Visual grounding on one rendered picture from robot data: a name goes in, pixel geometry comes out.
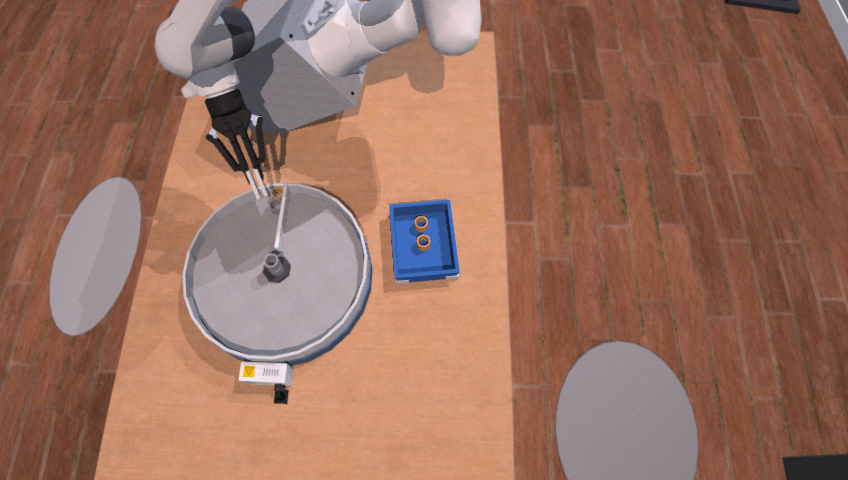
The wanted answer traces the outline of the blue crate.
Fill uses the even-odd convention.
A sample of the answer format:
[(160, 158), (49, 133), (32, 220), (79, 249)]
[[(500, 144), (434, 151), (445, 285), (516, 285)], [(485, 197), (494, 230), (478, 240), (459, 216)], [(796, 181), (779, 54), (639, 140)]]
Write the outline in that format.
[[(389, 209), (396, 285), (458, 279), (460, 269), (450, 200), (392, 204)], [(419, 216), (428, 220), (425, 232), (415, 229), (415, 219)], [(420, 235), (430, 238), (427, 251), (417, 248)]]

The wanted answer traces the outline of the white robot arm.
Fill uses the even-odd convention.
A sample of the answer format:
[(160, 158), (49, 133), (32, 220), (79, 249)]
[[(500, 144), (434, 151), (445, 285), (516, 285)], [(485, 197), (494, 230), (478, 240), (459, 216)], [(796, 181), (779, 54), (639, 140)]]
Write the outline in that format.
[[(240, 83), (232, 61), (251, 52), (255, 33), (243, 11), (227, 7), (236, 1), (179, 0), (158, 28), (163, 68), (191, 77), (185, 98), (213, 98)], [(477, 46), (481, 21), (480, 0), (314, 0), (301, 27), (318, 66), (334, 78), (415, 39), (424, 23), (435, 51), (460, 56)]]

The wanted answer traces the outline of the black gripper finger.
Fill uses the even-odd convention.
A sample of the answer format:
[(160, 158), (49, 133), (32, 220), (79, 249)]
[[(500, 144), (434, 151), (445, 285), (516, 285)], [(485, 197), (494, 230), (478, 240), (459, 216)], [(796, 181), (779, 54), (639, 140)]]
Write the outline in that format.
[(253, 191), (255, 193), (256, 198), (259, 199), (260, 196), (261, 196), (260, 191), (257, 187), (257, 184), (255, 182), (253, 174), (252, 174), (250, 168), (248, 167), (246, 159), (245, 159), (243, 152), (241, 150), (241, 147), (238, 143), (237, 137), (234, 137), (233, 132), (232, 132), (230, 125), (228, 123), (224, 123), (223, 127), (224, 127), (224, 130), (225, 130), (225, 132), (228, 136), (228, 139), (229, 139), (229, 141), (230, 141), (230, 143), (233, 147), (233, 150), (236, 154), (236, 157), (237, 157), (240, 165), (236, 162), (236, 160), (233, 158), (233, 156), (227, 150), (225, 145), (218, 138), (218, 134), (217, 134), (215, 129), (212, 128), (210, 130), (210, 132), (207, 133), (205, 138), (209, 142), (211, 142), (212, 144), (215, 145), (215, 147), (218, 149), (218, 151), (221, 153), (221, 155), (224, 157), (224, 159), (227, 161), (227, 163), (230, 165), (230, 167), (233, 169), (233, 171), (235, 171), (235, 172), (242, 171), (244, 173), (248, 184), (251, 185), (252, 188), (253, 188)]
[(260, 168), (260, 165), (265, 162), (265, 151), (264, 151), (264, 142), (263, 142), (263, 134), (262, 134), (262, 124), (263, 124), (263, 116), (257, 116), (251, 114), (251, 120), (253, 121), (253, 125), (256, 126), (256, 137), (257, 137), (257, 145), (258, 145), (258, 153), (259, 158), (256, 157), (254, 149), (252, 147), (251, 141), (249, 139), (248, 133), (245, 132), (244, 127), (240, 119), (235, 120), (236, 127), (239, 131), (241, 139), (243, 140), (244, 146), (250, 158), (250, 161), (253, 166), (253, 170), (259, 182), (259, 185), (262, 189), (264, 196), (268, 195), (267, 188), (264, 183), (264, 175)]

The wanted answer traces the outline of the grey metal bushing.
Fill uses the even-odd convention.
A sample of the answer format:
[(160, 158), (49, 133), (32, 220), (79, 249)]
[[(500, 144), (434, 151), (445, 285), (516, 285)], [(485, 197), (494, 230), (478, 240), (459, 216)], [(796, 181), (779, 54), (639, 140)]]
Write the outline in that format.
[[(282, 201), (281, 201), (280, 199), (278, 199), (278, 198), (272, 199), (272, 200), (269, 202), (269, 208), (271, 209), (271, 211), (272, 211), (272, 213), (273, 213), (273, 214), (275, 214), (275, 215), (280, 215), (281, 202), (282, 202)], [(278, 205), (278, 204), (280, 204), (280, 207), (279, 207), (279, 208), (277, 208), (277, 209), (272, 209), (272, 208), (274, 208), (274, 206), (275, 206), (275, 205)]]
[[(269, 262), (273, 259), (276, 259), (276, 263), (273, 266), (269, 266)], [(275, 254), (269, 254), (264, 258), (264, 264), (270, 271), (277, 271), (281, 267), (281, 261)]]
[[(269, 266), (273, 266), (276, 263), (276, 259), (273, 259), (269, 262)], [(269, 270), (270, 271), (270, 270)], [(281, 263), (281, 267), (277, 271), (270, 271), (272, 275), (279, 276), (284, 272), (284, 266)]]

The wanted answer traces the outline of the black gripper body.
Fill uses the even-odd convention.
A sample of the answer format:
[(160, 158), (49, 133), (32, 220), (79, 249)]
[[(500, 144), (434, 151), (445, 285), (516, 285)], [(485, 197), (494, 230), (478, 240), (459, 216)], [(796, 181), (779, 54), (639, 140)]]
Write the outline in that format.
[(213, 98), (206, 98), (205, 104), (212, 119), (212, 127), (219, 133), (228, 138), (223, 127), (224, 123), (228, 123), (234, 137), (240, 135), (235, 124), (236, 119), (241, 120), (247, 132), (251, 113), (246, 108), (240, 90), (235, 89)]

